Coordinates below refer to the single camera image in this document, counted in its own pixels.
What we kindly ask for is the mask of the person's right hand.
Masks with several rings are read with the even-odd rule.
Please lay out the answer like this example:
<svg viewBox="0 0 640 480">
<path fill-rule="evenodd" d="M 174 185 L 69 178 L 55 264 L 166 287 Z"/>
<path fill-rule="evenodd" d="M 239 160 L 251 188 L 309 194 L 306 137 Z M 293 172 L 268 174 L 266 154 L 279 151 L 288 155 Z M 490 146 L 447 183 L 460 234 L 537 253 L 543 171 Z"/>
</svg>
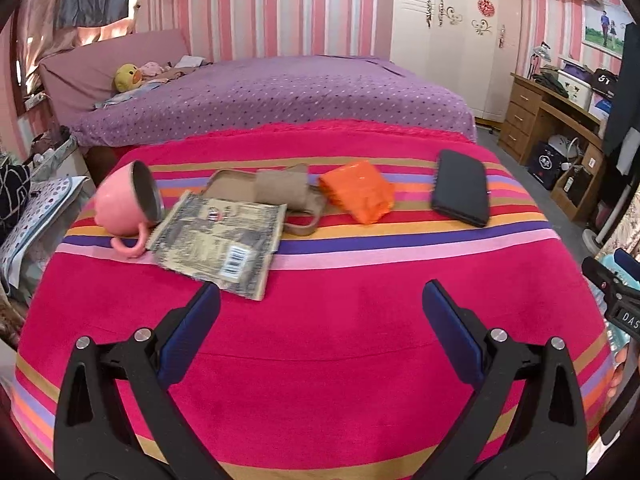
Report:
<svg viewBox="0 0 640 480">
<path fill-rule="evenodd" d="M 612 375 L 610 384 L 608 385 L 608 392 L 606 396 L 608 400 L 612 400 L 617 394 L 617 389 L 620 383 L 623 381 L 624 367 L 627 361 L 628 347 L 621 348 L 615 355 L 615 370 Z"/>
</svg>

